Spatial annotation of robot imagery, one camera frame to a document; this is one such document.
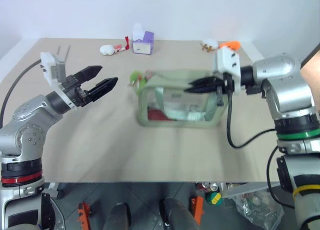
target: plastic bag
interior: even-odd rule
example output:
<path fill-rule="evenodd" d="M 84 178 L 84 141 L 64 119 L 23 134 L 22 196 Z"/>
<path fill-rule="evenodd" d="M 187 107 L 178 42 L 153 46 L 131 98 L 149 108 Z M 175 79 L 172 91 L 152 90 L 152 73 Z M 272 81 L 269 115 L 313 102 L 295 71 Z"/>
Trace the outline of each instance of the plastic bag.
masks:
<path fill-rule="evenodd" d="M 232 197 L 238 212 L 265 230 L 276 230 L 284 215 L 282 206 L 266 190 Z"/>

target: orange object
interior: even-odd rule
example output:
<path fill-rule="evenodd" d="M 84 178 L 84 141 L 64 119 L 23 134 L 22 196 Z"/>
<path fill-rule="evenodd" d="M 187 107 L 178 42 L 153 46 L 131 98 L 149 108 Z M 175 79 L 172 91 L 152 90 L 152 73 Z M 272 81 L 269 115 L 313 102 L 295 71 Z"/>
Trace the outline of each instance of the orange object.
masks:
<path fill-rule="evenodd" d="M 230 49 L 236 51 L 241 47 L 241 44 L 239 41 L 229 41 L 229 42 L 225 42 L 219 45 L 219 48 L 223 47 L 223 46 L 227 46 Z"/>
<path fill-rule="evenodd" d="M 89 204 L 80 202 L 78 204 L 78 221 L 81 223 L 82 230 L 91 230 L 89 216 L 91 213 L 91 207 Z"/>
<path fill-rule="evenodd" d="M 195 221 L 200 225 L 201 217 L 205 213 L 203 211 L 204 198 L 201 196 L 197 196 L 196 198 L 191 199 L 191 209 L 193 211 L 193 217 Z"/>

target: white wall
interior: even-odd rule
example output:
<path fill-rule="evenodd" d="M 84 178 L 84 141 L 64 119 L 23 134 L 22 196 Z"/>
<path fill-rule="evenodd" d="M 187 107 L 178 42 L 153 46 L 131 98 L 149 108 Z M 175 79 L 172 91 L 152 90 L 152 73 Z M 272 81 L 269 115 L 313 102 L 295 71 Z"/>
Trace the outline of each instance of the white wall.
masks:
<path fill-rule="evenodd" d="M 20 35 L 12 29 L 2 25 L 0 20 L 0 59 L 21 39 Z"/>
<path fill-rule="evenodd" d="M 320 0 L 0 0 L 0 14 L 22 37 L 122 38 L 140 22 L 158 39 L 253 41 L 300 59 L 320 41 Z"/>

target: green ring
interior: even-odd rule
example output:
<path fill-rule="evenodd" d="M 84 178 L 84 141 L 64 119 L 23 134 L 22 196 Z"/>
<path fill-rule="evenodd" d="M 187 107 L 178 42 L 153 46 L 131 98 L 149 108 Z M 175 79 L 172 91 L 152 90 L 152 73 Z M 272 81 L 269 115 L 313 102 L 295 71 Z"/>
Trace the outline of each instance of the green ring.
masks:
<path fill-rule="evenodd" d="M 317 135 L 320 135 L 320 128 L 312 131 L 292 133 L 292 134 L 277 134 L 280 140 L 304 139 L 304 138 L 309 138 Z"/>

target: beige tabletop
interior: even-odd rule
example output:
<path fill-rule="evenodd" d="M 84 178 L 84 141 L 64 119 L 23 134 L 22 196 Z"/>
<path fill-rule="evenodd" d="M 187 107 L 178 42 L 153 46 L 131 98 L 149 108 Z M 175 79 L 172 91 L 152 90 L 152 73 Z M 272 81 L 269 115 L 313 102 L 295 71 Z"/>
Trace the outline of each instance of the beige tabletop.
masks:
<path fill-rule="evenodd" d="M 102 71 L 89 83 L 90 89 L 104 78 L 119 77 L 116 87 L 94 103 L 69 111 L 48 132 L 43 151 L 46 181 L 266 181 L 266 165 L 276 145 L 276 135 L 268 133 L 243 149 L 233 149 L 226 139 L 226 116 L 212 129 L 148 128 L 136 121 L 137 96 L 128 87 L 132 71 L 194 69 L 210 70 L 213 52 L 201 51 L 199 42 L 156 41 L 152 55 L 132 50 L 102 56 L 101 45 L 123 40 L 40 39 L 0 84 L 2 102 L 17 75 L 40 58 L 40 52 L 65 56 L 66 74 L 89 65 Z M 239 50 L 242 65 L 251 64 Z M 13 91 L 4 124 L 21 103 L 51 91 L 39 66 L 28 72 Z M 233 97 L 231 133 L 243 143 L 261 130 L 274 127 L 268 106 L 260 95 Z M 278 181 L 276 156 L 270 175 Z"/>

